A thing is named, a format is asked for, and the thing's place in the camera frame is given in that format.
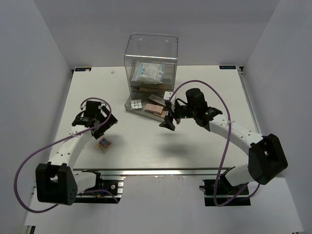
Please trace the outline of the white cotton pad pack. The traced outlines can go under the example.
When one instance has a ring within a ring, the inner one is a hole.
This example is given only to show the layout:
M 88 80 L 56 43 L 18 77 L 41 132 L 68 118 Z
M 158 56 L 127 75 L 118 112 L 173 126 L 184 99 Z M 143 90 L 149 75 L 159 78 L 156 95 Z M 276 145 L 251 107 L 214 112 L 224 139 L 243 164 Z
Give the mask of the white cotton pad pack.
M 151 81 L 160 83 L 164 76 L 164 65 L 160 63 L 152 63 L 149 75 L 152 77 Z

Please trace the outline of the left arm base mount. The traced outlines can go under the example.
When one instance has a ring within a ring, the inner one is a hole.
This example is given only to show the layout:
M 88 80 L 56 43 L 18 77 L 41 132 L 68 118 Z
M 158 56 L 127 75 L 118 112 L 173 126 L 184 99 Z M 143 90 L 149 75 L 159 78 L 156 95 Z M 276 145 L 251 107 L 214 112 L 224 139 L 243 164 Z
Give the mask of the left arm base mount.
M 123 193 L 124 179 L 119 177 L 97 178 L 96 185 L 76 196 L 75 203 L 118 204 Z

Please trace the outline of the blue label sticker right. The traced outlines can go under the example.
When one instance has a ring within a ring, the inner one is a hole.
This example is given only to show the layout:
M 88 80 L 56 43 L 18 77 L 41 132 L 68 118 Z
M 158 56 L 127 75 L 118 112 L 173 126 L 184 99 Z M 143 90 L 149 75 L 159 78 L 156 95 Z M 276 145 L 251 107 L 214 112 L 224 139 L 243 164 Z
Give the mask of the blue label sticker right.
M 236 66 L 234 65 L 220 65 L 220 70 L 236 70 Z

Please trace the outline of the pink slim makeup palette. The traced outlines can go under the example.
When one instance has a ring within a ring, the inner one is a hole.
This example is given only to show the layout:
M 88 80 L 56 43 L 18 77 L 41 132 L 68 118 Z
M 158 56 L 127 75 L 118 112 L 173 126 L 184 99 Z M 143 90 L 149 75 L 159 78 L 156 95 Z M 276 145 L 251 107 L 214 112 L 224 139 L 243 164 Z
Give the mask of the pink slim makeup palette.
M 147 103 L 145 105 L 144 110 L 147 111 L 147 112 L 150 112 L 150 113 L 161 114 L 162 111 L 163 111 L 163 106 Z

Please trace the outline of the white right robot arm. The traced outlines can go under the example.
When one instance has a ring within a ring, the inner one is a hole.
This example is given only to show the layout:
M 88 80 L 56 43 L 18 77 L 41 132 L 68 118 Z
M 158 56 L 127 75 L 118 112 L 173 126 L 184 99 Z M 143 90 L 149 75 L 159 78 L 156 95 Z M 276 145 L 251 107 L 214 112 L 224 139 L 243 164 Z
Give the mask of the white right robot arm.
M 164 93 L 165 109 L 168 111 L 160 127 L 175 130 L 174 121 L 192 118 L 207 131 L 228 139 L 247 156 L 245 165 L 232 167 L 221 176 L 220 188 L 225 194 L 232 194 L 238 185 L 258 182 L 266 185 L 288 167 L 279 138 L 274 134 L 264 136 L 229 121 L 217 108 L 208 106 L 204 94 L 198 88 L 186 92 L 184 102 L 172 92 Z

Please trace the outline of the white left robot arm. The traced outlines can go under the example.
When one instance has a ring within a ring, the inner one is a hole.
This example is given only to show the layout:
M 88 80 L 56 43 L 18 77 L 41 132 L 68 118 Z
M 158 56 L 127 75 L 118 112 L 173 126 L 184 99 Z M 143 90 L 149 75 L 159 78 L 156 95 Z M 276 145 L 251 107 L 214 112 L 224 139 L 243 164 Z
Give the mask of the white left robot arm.
M 110 105 L 102 99 L 88 98 L 80 105 L 68 138 L 45 164 L 36 168 L 37 198 L 40 202 L 72 205 L 83 193 L 97 195 L 104 186 L 99 173 L 89 170 L 74 172 L 74 165 L 84 146 L 101 138 L 117 123 Z

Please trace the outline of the colourful eyeshadow palette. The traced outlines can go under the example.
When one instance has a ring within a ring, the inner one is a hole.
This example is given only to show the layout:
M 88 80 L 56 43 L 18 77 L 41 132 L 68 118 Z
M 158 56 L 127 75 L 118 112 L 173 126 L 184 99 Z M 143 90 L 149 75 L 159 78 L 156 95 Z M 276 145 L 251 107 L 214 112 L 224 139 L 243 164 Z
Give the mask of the colourful eyeshadow palette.
M 102 138 L 96 145 L 96 148 L 101 151 L 102 153 L 106 152 L 110 149 L 110 147 L 113 145 L 111 141 L 109 141 L 106 138 Z

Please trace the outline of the blue label sticker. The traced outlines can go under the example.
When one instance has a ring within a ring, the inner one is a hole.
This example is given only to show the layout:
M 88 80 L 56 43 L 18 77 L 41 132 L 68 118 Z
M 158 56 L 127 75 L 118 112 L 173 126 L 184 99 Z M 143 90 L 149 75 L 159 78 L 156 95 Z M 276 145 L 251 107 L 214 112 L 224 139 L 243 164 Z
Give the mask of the blue label sticker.
M 90 72 L 92 70 L 91 67 L 76 67 L 75 72 Z
M 236 70 L 236 66 L 234 65 L 220 65 L 220 70 Z

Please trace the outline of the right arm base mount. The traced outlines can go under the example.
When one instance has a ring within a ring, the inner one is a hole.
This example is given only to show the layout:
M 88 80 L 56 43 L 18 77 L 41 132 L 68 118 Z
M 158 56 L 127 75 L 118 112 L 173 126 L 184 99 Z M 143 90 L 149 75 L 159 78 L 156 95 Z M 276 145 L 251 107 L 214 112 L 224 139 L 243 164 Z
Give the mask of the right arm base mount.
M 214 179 L 203 180 L 202 185 L 199 185 L 199 189 L 204 193 L 204 202 L 206 207 L 215 207 L 214 203 Z M 218 204 L 225 203 L 230 200 L 240 190 L 244 189 L 235 199 L 226 206 L 251 206 L 249 198 L 249 189 L 244 185 L 238 185 L 232 188 L 224 185 L 221 180 L 218 182 L 216 201 Z

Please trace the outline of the grey nine-pan eyeshadow palette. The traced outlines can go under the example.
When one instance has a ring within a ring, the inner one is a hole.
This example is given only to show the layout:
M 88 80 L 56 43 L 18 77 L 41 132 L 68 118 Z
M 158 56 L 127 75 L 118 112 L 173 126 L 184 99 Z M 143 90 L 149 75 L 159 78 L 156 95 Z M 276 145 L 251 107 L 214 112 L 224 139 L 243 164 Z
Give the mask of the grey nine-pan eyeshadow palette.
M 130 107 L 132 109 L 142 109 L 142 101 L 141 99 L 132 99 L 130 100 Z

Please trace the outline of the brown four-pan eyeshadow palette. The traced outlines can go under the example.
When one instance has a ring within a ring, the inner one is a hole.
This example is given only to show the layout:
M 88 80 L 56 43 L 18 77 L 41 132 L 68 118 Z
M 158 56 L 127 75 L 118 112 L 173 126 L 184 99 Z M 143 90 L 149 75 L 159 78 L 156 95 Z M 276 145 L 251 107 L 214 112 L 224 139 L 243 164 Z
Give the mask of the brown four-pan eyeshadow palette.
M 164 118 L 167 115 L 168 111 L 162 110 L 161 114 L 155 113 L 156 116 Z

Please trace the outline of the beige clear makeup compact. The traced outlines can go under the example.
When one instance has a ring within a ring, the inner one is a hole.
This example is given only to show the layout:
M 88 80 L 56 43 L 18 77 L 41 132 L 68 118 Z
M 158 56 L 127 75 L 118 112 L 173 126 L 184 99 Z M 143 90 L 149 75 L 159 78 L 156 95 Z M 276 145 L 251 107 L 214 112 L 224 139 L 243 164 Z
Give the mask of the beige clear makeup compact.
M 152 102 L 155 102 L 157 105 L 165 106 L 165 100 L 162 97 L 150 94 L 148 99 Z

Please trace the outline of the blue label sticker left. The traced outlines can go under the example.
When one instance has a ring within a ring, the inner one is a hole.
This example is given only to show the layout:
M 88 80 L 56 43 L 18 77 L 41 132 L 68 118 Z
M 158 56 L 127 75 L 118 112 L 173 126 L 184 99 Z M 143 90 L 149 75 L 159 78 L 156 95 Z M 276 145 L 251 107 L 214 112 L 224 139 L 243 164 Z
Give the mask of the blue label sticker left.
M 92 70 L 91 67 L 76 67 L 75 72 L 90 72 Z

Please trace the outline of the clear smoky makeup organizer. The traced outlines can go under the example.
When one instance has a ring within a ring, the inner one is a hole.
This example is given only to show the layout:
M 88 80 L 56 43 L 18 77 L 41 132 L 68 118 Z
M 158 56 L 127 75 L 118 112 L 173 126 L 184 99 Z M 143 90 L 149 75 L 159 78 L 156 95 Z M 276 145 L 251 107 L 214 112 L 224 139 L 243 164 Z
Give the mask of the clear smoky makeup organizer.
M 132 33 L 124 54 L 124 66 L 130 95 L 125 110 L 162 122 L 164 95 L 172 92 L 176 82 L 178 37 L 169 34 Z

